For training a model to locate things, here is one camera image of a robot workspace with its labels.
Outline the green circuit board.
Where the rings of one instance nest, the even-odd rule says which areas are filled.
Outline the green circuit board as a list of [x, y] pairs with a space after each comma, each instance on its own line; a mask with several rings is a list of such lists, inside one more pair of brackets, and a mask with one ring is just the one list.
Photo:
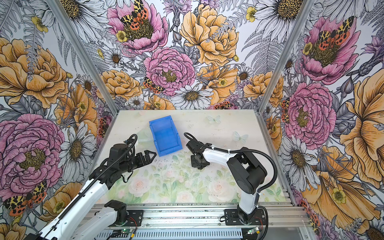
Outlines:
[[137, 232], [137, 229], [122, 229], [114, 233], [114, 238], [133, 238]]
[[259, 234], [260, 233], [260, 228], [259, 227], [255, 227], [255, 228], [252, 228], [250, 230], [247, 231], [247, 234], [248, 235], [254, 235], [254, 234]]

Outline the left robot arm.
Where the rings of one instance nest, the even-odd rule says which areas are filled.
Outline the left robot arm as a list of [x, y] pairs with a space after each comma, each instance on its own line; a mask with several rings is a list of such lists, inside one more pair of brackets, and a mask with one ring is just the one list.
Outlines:
[[145, 150], [136, 153], [134, 144], [116, 144], [110, 155], [92, 172], [78, 195], [48, 225], [37, 234], [28, 234], [27, 240], [92, 240], [105, 228], [124, 225], [129, 215], [127, 205], [109, 201], [87, 223], [81, 224], [94, 204], [123, 177], [153, 162], [157, 154]]

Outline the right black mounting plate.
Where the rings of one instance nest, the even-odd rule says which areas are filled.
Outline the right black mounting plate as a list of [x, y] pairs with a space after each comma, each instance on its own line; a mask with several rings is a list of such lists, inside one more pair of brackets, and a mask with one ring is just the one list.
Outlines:
[[224, 222], [227, 226], [265, 226], [266, 213], [261, 208], [255, 209], [251, 214], [246, 214], [240, 209], [225, 209]]

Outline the blue plastic bin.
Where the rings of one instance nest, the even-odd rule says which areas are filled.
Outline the blue plastic bin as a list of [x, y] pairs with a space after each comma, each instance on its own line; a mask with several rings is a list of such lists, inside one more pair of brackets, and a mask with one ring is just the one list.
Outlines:
[[183, 149], [180, 135], [171, 116], [149, 121], [149, 125], [159, 157]]

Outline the left aluminium frame post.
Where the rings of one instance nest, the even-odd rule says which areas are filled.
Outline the left aluminium frame post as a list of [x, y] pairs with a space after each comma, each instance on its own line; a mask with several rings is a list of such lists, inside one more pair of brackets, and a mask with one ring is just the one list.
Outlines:
[[113, 98], [111, 97], [110, 93], [108, 92], [104, 82], [102, 81], [102, 78], [99, 74], [99, 72], [96, 69], [96, 66], [91, 60], [91, 57], [89, 56], [83, 41], [79, 37], [77, 31], [75, 30], [75, 27], [67, 17], [67, 13], [62, 6], [60, 1], [48, 1], [47, 2], [49, 8], [53, 12], [54, 16], [57, 19], [57, 22], [60, 24], [60, 26], [63, 28], [64, 33], [71, 41], [74, 49], [76, 50], [77, 54], [79, 55], [80, 59], [82, 60], [82, 63], [85, 65], [86, 70], [88, 71], [88, 74], [92, 77], [94, 80], [96, 86], [98, 87], [100, 93], [102, 94], [103, 98], [105, 99], [106, 104], [110, 108], [112, 115], [116, 117], [119, 113], [119, 109], [117, 105], [115, 104]]

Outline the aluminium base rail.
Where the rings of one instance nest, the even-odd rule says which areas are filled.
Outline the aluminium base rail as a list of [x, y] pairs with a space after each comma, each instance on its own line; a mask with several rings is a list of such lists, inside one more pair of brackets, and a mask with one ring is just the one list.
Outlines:
[[[262, 203], [269, 215], [269, 227], [308, 227], [310, 221], [301, 207], [289, 203]], [[208, 205], [128, 205], [128, 211], [144, 211], [142, 229], [167, 228], [217, 228], [226, 227], [220, 218], [226, 209], [236, 209], [237, 204]]]

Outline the left green circuit board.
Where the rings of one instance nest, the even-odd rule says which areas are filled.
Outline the left green circuit board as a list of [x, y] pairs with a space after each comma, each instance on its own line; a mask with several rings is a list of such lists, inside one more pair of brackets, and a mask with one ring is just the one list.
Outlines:
[[114, 238], [133, 238], [137, 232], [137, 229], [122, 229], [114, 233]]

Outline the aluminium frame post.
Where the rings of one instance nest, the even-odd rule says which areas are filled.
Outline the aluminium frame post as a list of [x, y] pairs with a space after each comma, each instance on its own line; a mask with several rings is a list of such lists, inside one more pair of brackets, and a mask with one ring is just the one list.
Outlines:
[[88, 74], [92, 77], [94, 80], [96, 86], [98, 87], [100, 93], [102, 94], [103, 98], [105, 99], [106, 104], [110, 108], [112, 115], [116, 117], [119, 113], [119, 109], [117, 105], [115, 104], [113, 98], [111, 97], [110, 93], [108, 92], [104, 82], [102, 81], [102, 78], [99, 74], [99, 72], [96, 69], [96, 66], [91, 60], [91, 57], [89, 56], [83, 41], [79, 37], [77, 31], [75, 30], [75, 27], [67, 17], [67, 13], [62, 6], [60, 1], [48, 1], [47, 2], [49, 8], [53, 12], [54, 16], [57, 19], [57, 22], [60, 24], [60, 26], [63, 28], [64, 33], [71, 41], [74, 49], [76, 50], [77, 54], [79, 55], [80, 59], [82, 60], [82, 63], [85, 65], [86, 70], [88, 71]]
[[258, 115], [261, 115], [263, 113], [264, 109], [266, 108], [266, 105], [272, 96], [273, 90], [276, 87], [276, 85], [278, 84], [279, 78], [280, 78], [281, 73], [284, 69], [284, 66], [285, 66], [285, 64], [289, 58], [289, 55], [290, 55], [290, 53], [294, 47], [294, 44], [297, 42], [299, 34], [301, 33], [301, 31], [305, 27], [306, 21], [309, 18], [310, 12], [311, 12], [314, 4], [315, 4], [314, 0], [307, 0], [307, 1], [303, 2], [302, 7], [298, 13], [298, 18], [293, 25], [293, 29], [292, 29], [291, 33], [288, 35], [286, 44], [283, 48], [283, 51], [280, 55], [280, 58], [277, 62], [277, 65], [273, 71], [269, 85], [267, 86], [266, 92], [264, 93], [262, 100], [259, 104], [259, 108], [257, 111]]

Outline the right aluminium frame post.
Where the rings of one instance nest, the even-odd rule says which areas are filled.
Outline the right aluminium frame post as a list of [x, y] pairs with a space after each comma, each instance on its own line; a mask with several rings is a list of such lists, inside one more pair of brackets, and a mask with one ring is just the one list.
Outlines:
[[273, 90], [276, 87], [276, 85], [278, 84], [279, 78], [280, 78], [281, 73], [284, 69], [284, 66], [285, 66], [285, 64], [289, 58], [289, 55], [290, 55], [290, 53], [294, 47], [294, 44], [297, 42], [299, 34], [301, 33], [301, 31], [305, 27], [306, 21], [309, 18], [310, 12], [311, 12], [314, 4], [315, 4], [314, 0], [307, 0], [307, 1], [303, 2], [302, 7], [298, 13], [298, 18], [293, 25], [293, 29], [292, 29], [291, 33], [288, 35], [286, 44], [283, 48], [283, 51], [280, 55], [280, 58], [277, 62], [277, 65], [273, 71], [269, 85], [267, 86], [266, 92], [264, 93], [262, 100], [259, 104], [259, 108], [257, 111], [258, 115], [261, 115], [263, 113], [264, 109], [266, 108], [266, 105], [272, 96]]

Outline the black mounting plate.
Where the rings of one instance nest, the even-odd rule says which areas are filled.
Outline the black mounting plate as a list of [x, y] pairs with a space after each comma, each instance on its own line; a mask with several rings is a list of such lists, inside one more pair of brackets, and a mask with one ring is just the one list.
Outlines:
[[119, 223], [121, 227], [140, 227], [144, 219], [143, 210], [127, 210]]
[[251, 214], [246, 214], [240, 209], [225, 209], [224, 222], [227, 226], [265, 226], [266, 213], [261, 208], [255, 209]]

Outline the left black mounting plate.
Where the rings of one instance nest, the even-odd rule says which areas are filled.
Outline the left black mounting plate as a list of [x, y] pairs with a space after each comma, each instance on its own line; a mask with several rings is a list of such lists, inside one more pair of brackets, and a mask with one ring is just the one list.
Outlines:
[[143, 210], [127, 210], [119, 223], [121, 227], [140, 227], [144, 219]]

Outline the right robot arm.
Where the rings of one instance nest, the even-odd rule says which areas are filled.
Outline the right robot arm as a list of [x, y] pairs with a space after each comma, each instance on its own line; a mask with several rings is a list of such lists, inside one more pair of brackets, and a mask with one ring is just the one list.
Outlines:
[[227, 166], [241, 189], [238, 204], [238, 219], [248, 225], [255, 216], [260, 193], [258, 189], [264, 183], [267, 170], [248, 148], [243, 147], [240, 152], [220, 151], [212, 145], [190, 140], [187, 148], [192, 153], [191, 165], [199, 170], [211, 163]]

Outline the right green circuit board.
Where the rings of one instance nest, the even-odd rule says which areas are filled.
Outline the right green circuit board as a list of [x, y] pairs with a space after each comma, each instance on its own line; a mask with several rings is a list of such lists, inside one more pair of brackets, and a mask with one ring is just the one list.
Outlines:
[[259, 234], [260, 233], [260, 228], [259, 227], [255, 227], [255, 228], [252, 228], [250, 230], [247, 231], [247, 234], [248, 235], [254, 235], [254, 234]]

